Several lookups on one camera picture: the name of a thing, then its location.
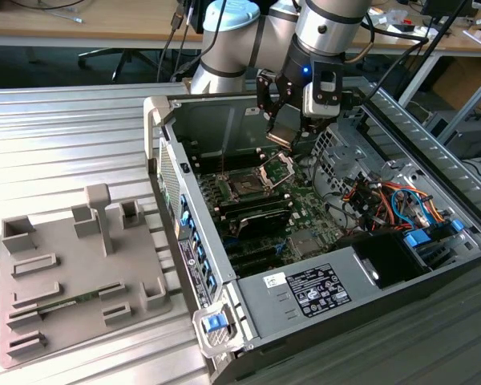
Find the floor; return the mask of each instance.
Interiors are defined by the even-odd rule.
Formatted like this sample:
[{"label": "floor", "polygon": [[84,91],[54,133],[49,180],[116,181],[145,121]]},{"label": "floor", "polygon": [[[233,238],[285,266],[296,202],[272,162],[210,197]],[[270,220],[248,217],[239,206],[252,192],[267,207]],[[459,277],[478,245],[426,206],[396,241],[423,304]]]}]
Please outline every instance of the floor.
[{"label": "floor", "polygon": [[[84,48],[34,48],[36,63],[29,63],[26,49],[22,47],[0,47],[0,88],[24,88],[24,87],[65,87],[65,86],[90,86],[110,84],[111,77],[119,62],[119,54],[91,58],[87,60],[87,68],[79,68],[78,55],[93,51]],[[192,59],[194,51],[185,51],[183,59]],[[144,54],[158,62],[158,51],[145,51]],[[168,81],[176,52],[170,52],[163,62],[162,81]],[[392,64],[394,57],[384,55],[370,55],[366,62],[361,65],[351,65],[347,68],[346,75],[365,76],[371,81],[378,81]],[[396,86],[402,82],[406,69],[398,66],[385,82],[384,88],[393,93]],[[249,71],[248,76],[254,76],[255,71]],[[118,83],[154,83],[156,71],[145,63],[133,59],[126,63]],[[420,103],[420,107],[411,103],[409,109],[419,120],[427,117],[427,111],[439,109],[451,109],[433,92],[419,92],[414,101]]]}]

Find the office chair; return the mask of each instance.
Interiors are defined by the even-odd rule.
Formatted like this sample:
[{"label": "office chair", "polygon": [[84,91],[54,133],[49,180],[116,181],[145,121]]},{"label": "office chair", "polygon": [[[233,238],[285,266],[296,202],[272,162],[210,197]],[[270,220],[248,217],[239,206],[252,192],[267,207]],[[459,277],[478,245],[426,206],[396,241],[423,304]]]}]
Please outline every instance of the office chair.
[{"label": "office chair", "polygon": [[151,60],[150,58],[148,58],[146,55],[142,54],[140,51],[148,51],[148,50],[134,50],[131,48],[104,48],[102,50],[86,52],[84,54],[79,55],[79,67],[82,69],[87,68],[86,59],[89,59],[89,58],[95,58],[97,56],[121,54],[121,58],[119,58],[118,66],[115,68],[115,71],[112,74],[112,82],[116,83],[118,81],[119,76],[121,75],[123,66],[125,65],[126,62],[131,63],[132,58],[139,59],[141,62],[147,64],[154,70],[157,69],[158,64],[153,60]]}]

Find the chip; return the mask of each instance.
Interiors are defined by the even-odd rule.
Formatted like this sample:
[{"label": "chip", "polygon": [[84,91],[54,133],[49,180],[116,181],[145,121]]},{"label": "chip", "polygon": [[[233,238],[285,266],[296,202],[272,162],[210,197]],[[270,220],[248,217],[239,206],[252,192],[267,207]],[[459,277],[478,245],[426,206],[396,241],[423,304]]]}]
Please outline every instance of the chip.
[{"label": "chip", "polygon": [[317,243],[312,232],[308,229],[300,230],[291,234],[289,242],[299,257],[305,257],[321,251],[321,246]]},{"label": "chip", "polygon": [[228,184],[239,197],[264,192],[264,186],[254,175],[231,175]]}]

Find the blue cable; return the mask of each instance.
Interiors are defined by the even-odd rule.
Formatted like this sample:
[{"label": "blue cable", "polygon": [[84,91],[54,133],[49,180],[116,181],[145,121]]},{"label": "blue cable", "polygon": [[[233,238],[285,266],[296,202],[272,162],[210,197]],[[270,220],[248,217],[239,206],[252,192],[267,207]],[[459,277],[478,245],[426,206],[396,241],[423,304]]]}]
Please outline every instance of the blue cable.
[{"label": "blue cable", "polygon": [[399,190],[396,190],[394,194],[392,194],[392,209],[394,210],[395,215],[397,215],[399,218],[403,219],[404,221],[408,222],[411,225],[412,229],[415,229],[414,223],[408,219],[407,217],[404,217],[401,215],[401,213],[397,209],[397,205],[395,203],[395,197],[397,196],[397,193],[400,191],[404,191],[409,193],[415,200],[418,202],[418,205],[420,206],[420,209],[422,210],[422,214],[424,214],[424,217],[430,222],[430,223],[437,223],[437,221],[433,218],[432,215],[430,215],[427,211],[426,208],[424,207],[424,204],[420,197],[413,191],[409,190],[408,188],[401,188]]}]

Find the warning label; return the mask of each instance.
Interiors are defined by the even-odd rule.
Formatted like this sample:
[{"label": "warning label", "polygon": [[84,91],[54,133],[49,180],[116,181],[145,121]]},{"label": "warning label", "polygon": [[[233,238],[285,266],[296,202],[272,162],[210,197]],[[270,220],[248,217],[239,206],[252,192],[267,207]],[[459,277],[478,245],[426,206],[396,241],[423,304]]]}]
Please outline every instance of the warning label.
[{"label": "warning label", "polygon": [[196,263],[194,253],[192,252],[191,243],[189,241],[181,241],[178,242],[178,245],[187,267],[188,276],[191,279],[193,291],[200,302],[200,308],[207,307],[211,301],[206,286],[203,283],[200,265]]},{"label": "warning label", "polygon": [[306,317],[313,317],[351,302],[329,263],[290,275],[287,283]]}]

